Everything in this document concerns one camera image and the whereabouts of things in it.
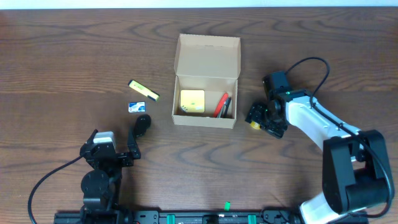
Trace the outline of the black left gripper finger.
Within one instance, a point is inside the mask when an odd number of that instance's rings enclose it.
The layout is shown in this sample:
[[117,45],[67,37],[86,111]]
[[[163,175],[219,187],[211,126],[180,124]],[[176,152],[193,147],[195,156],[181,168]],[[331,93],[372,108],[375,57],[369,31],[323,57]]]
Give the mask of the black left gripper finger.
[[127,137],[127,148],[129,149],[129,153],[132,159],[140,159],[141,152],[136,142],[136,136],[134,134],[134,128],[131,126],[129,128],[128,137]]
[[98,130],[94,129],[94,131],[91,133],[90,137],[85,142],[86,145],[92,145],[93,144],[93,140],[94,140],[97,132],[98,132]]

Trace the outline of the yellow tape roll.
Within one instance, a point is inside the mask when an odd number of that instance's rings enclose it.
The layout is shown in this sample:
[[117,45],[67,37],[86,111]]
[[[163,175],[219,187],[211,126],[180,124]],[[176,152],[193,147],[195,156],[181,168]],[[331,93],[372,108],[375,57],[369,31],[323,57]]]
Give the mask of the yellow tape roll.
[[256,122],[254,122],[254,121],[252,121],[250,125],[251,125],[251,127],[253,129],[256,129],[256,130],[260,130],[261,129],[261,125],[256,123]]

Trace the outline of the white blue staples box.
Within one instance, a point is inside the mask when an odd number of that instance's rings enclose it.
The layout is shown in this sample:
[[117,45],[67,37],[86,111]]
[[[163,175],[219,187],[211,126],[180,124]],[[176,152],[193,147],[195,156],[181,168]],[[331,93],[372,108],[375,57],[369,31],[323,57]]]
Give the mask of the white blue staples box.
[[130,113],[141,113],[146,111],[145,101],[130,102],[128,104],[128,112]]

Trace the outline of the red black stapler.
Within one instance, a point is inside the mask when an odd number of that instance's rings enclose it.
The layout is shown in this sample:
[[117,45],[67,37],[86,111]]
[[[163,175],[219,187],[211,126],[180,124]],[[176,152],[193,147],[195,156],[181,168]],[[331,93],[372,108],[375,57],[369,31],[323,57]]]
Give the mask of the red black stapler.
[[229,110],[229,106],[231,104],[232,97],[230,97],[227,93],[224,93],[221,97],[214,113],[214,118],[226,118]]

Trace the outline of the yellow sticky notes pad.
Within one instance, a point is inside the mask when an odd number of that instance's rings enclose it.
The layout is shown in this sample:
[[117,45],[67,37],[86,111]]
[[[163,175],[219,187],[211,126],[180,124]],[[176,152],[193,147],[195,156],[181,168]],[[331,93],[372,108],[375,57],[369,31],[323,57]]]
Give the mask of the yellow sticky notes pad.
[[186,113],[204,113],[205,91],[182,90],[180,92],[180,107]]

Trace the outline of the brown cardboard box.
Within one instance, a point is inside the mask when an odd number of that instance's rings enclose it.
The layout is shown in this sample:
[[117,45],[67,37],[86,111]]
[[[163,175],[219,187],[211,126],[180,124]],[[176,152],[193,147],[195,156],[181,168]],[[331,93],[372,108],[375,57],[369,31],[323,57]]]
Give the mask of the brown cardboard box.
[[[234,127],[241,71],[239,37],[180,34],[174,70],[174,124],[228,129]],[[180,107],[182,90],[204,90],[205,112],[184,112]],[[224,93],[232,97],[227,117],[214,118],[213,113]]]

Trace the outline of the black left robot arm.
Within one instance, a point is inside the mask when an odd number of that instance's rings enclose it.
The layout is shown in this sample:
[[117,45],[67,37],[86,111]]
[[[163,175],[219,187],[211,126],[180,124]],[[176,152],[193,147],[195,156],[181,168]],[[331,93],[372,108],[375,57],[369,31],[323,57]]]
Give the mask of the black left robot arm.
[[122,169],[134,165],[141,158],[134,128],[129,128],[127,152],[116,152],[116,140],[112,131],[94,130],[80,148],[80,155],[93,168],[81,181],[83,204],[90,211],[105,212],[116,207]]

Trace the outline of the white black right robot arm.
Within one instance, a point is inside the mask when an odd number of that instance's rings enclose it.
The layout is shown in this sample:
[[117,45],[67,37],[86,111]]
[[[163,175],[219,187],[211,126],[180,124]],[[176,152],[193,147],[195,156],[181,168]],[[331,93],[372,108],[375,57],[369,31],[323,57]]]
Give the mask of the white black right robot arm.
[[294,223],[365,222],[390,209],[395,190],[386,143],[337,118],[307,90],[270,90],[251,105],[246,122],[280,139],[288,126],[322,150],[322,192],[299,206]]

